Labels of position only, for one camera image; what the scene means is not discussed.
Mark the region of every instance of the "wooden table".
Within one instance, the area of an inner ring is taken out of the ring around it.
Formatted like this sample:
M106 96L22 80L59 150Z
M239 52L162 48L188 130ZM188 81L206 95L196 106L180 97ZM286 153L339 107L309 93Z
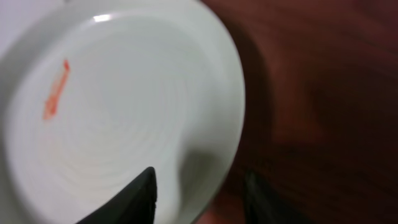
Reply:
M248 169L317 223L398 223L398 1L203 2L237 45L247 105L198 223L244 223Z

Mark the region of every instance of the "ceramic plate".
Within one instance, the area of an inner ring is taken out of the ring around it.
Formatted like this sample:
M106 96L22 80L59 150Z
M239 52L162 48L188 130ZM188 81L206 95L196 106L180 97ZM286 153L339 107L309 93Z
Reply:
M155 223L191 223L238 147L243 74L200 2L77 1L0 61L0 115L1 223L75 223L148 166Z

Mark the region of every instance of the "dark brown table surface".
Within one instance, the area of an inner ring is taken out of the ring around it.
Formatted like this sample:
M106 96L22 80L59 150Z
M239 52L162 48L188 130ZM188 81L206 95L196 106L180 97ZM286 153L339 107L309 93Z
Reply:
M244 223L248 169L317 223L398 223L398 1L203 2L237 45L247 105L198 223Z

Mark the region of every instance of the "black object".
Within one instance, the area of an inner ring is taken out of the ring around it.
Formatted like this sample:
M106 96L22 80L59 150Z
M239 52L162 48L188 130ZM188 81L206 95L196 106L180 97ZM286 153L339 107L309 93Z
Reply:
M148 167L115 197L77 224L153 224L156 174Z
M156 200L155 169L148 167L115 197L77 224L153 224ZM248 172L244 180L244 212L246 224L312 223L283 202L270 185L253 172Z
M313 223L282 201L274 189L253 172L244 180L244 214L246 224Z

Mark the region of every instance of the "red stain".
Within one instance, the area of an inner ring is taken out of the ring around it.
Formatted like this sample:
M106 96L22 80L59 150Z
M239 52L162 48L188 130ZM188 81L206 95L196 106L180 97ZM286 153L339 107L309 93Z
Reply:
M53 118L55 116L55 114L57 113L57 105L58 105L59 99L61 97L63 88L65 87L65 84L67 83L69 73L70 73L69 63L68 63L68 60L65 59L63 61L62 76L59 77L53 83L53 85L51 87L51 93L49 95L49 98L45 102L44 115L43 115L44 120Z

